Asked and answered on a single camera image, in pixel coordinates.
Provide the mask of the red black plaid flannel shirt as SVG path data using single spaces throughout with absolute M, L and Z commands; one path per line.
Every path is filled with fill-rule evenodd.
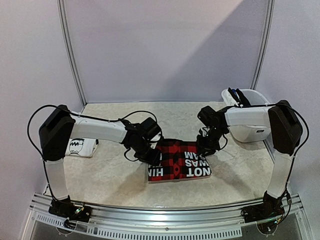
M 149 182 L 200 179 L 212 174 L 207 159 L 198 154 L 195 141 L 167 138 L 155 148 L 160 151 L 160 162 L 157 166 L 148 166 Z

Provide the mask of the white and green t-shirt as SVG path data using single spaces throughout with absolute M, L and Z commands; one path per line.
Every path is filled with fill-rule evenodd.
M 65 155 L 91 158 L 99 145 L 98 139 L 71 138 L 68 142 Z

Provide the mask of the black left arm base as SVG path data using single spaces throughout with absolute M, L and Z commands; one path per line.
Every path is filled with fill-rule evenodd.
M 75 203 L 71 201 L 69 196 L 63 200 L 53 199 L 48 209 L 51 215 L 62 217 L 69 221 L 80 221 L 84 223 L 89 222 L 92 211 L 92 207 L 84 203 Z

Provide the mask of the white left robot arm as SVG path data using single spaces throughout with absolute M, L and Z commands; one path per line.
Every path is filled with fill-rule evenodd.
M 63 216 L 74 213 L 64 170 L 64 158 L 71 139 L 104 140 L 123 145 L 134 151 L 134 157 L 150 166 L 160 164 L 161 152 L 154 145 L 155 137 L 162 132 L 154 118 L 132 123 L 125 118 L 107 120 L 84 116 L 70 111 L 66 105 L 56 106 L 39 128 L 39 140 L 47 182 L 55 209 Z

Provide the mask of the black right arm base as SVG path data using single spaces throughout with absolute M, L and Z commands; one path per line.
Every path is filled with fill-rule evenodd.
M 286 197 L 287 204 L 289 205 L 287 212 L 283 207 L 283 198 Z M 292 198 L 290 193 L 285 190 L 284 193 L 274 198 L 267 193 L 264 193 L 261 204 L 249 205 L 241 209 L 241 216 L 244 218 L 245 223 L 257 222 L 261 220 L 273 219 L 280 216 L 274 223 L 278 225 L 283 222 L 290 213 L 292 205 Z

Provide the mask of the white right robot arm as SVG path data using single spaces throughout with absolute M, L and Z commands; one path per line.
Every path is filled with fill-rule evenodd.
M 275 161 L 266 194 L 273 199 L 284 194 L 303 135 L 302 118 L 288 101 L 250 106 L 228 105 L 220 110 L 207 105 L 199 111 L 197 118 L 204 125 L 196 137 L 201 156 L 220 151 L 220 139 L 230 132 L 231 127 L 269 129 L 268 138 L 272 141 Z

